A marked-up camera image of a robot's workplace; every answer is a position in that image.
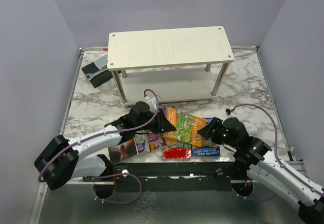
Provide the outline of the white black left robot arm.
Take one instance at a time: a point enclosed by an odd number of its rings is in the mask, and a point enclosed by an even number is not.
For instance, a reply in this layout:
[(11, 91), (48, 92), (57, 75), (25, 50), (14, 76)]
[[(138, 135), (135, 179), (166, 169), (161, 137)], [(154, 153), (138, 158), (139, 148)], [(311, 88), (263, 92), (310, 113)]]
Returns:
[(56, 190), (72, 179), (78, 163), (88, 155), (118, 146), (134, 138), (138, 131), (167, 133), (175, 130), (162, 109), (152, 112), (146, 102), (139, 101), (128, 114), (107, 124), (102, 130), (70, 139), (63, 135), (55, 136), (34, 162), (39, 172), (38, 181)]

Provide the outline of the orange 39-storey treehouse book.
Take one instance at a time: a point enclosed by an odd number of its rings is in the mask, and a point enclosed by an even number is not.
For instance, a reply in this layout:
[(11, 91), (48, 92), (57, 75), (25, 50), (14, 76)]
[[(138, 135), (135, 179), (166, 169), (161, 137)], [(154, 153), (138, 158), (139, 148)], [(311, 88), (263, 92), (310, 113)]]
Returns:
[(199, 147), (202, 145), (203, 137), (198, 134), (198, 130), (207, 125), (205, 118), (200, 118), (172, 107), (166, 107), (164, 113), (167, 120), (176, 128), (175, 131), (164, 133), (164, 137)]

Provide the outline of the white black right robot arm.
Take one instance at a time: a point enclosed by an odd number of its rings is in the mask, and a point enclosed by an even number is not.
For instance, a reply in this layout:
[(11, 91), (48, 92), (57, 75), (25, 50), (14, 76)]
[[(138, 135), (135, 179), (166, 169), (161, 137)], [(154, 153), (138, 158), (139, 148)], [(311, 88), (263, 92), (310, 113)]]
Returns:
[(233, 175), (263, 184), (298, 211), (305, 223), (323, 223), (323, 187), (276, 157), (271, 147), (250, 136), (237, 118), (213, 120), (198, 134), (212, 142), (233, 147)]

